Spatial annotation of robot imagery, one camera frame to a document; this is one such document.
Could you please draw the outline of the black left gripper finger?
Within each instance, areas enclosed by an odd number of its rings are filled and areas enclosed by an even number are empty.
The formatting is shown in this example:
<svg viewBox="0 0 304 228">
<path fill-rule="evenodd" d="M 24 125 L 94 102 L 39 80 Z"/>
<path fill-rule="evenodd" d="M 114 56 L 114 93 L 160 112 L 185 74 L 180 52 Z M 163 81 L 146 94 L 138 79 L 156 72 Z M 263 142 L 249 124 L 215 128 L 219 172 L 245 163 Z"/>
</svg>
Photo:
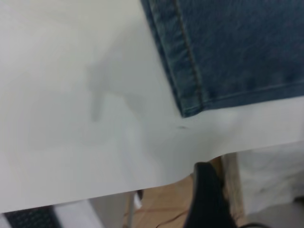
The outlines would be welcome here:
<svg viewBox="0 0 304 228">
<path fill-rule="evenodd" d="M 186 228 L 236 228 L 215 169 L 209 162 L 194 166 L 193 197 Z"/>
</svg>

